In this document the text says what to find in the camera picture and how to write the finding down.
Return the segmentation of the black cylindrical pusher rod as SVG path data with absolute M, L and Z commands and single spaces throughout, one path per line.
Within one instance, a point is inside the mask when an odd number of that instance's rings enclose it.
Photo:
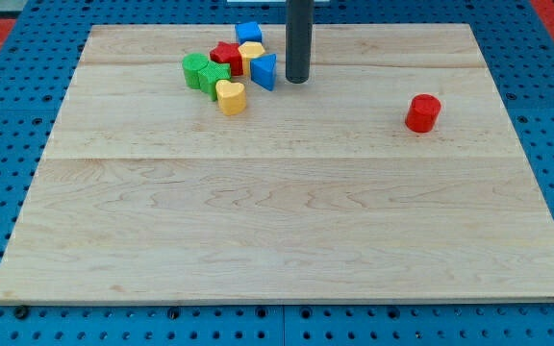
M 293 84 L 309 79 L 313 26 L 313 0 L 286 1 L 286 78 Z

